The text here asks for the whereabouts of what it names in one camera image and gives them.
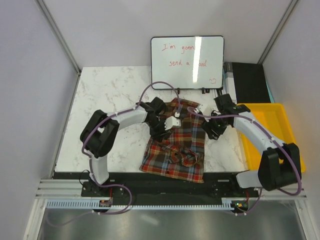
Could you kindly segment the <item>plaid long sleeve shirt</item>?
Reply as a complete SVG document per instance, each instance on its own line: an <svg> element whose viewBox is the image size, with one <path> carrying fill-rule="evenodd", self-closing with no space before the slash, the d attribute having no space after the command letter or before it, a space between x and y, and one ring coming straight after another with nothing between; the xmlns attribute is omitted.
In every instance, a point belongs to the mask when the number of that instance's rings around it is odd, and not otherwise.
<svg viewBox="0 0 320 240"><path fill-rule="evenodd" d="M139 170L172 179L204 183L206 133L203 118L190 114L187 107L199 103L181 99L181 127L172 128L168 139L161 142L150 138Z"/></svg>

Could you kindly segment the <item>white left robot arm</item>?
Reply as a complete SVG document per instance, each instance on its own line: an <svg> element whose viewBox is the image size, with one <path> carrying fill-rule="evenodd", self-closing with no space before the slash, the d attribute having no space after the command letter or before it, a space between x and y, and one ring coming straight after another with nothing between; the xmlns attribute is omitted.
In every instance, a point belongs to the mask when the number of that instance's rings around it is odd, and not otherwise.
<svg viewBox="0 0 320 240"><path fill-rule="evenodd" d="M96 110L80 134L81 152L89 157L90 178L94 181L92 191L99 197L110 191L108 153L111 151L118 132L135 124L145 123L152 139L161 142L167 139L173 127L181 122L175 116L160 118L166 104L158 97L151 102L138 102L131 108L106 113Z"/></svg>

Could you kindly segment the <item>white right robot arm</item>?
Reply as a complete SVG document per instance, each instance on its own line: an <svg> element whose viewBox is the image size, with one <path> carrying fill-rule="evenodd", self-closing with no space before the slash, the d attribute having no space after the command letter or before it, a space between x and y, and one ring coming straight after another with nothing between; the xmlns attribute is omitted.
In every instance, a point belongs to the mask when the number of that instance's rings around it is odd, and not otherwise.
<svg viewBox="0 0 320 240"><path fill-rule="evenodd" d="M261 159L257 170L236 174L229 184L235 197L242 196L247 188L279 190L290 196L302 191L300 150L293 142L276 137L254 116L246 103L235 104L229 94L214 99L218 112L205 104L196 107L204 117L202 128L210 139L217 140L228 126L240 131L257 149Z"/></svg>

